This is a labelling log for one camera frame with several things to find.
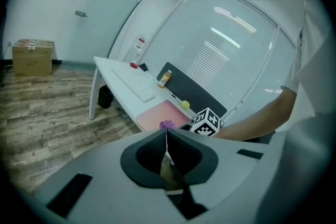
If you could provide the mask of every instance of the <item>black and white cube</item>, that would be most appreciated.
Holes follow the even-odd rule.
[[[219,117],[210,109],[206,108],[196,115],[191,132],[213,136],[219,131]]]

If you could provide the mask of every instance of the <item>cardboard box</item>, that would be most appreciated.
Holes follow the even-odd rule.
[[[20,39],[12,47],[14,74],[18,77],[50,75],[53,51],[53,41]]]

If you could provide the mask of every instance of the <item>black trash bin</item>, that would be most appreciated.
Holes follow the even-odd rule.
[[[98,104],[102,108],[108,109],[113,101],[113,98],[114,96],[107,85],[104,85],[99,89]]]

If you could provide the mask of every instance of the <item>wooden floor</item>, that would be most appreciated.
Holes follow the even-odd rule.
[[[0,147],[15,185],[32,192],[87,149],[139,133],[115,101],[108,109],[97,105],[96,118],[89,120],[92,79],[93,73],[59,67],[48,77],[5,75]],[[167,160],[165,164],[163,170],[171,173]]]

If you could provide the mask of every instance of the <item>small bottle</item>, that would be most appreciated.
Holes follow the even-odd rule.
[[[170,79],[170,77],[172,76],[172,72],[170,70],[168,70],[168,72],[166,72],[165,74],[163,74],[162,78],[160,79],[160,81],[158,82],[158,85],[160,88],[164,88],[164,86],[166,85],[168,79]]]

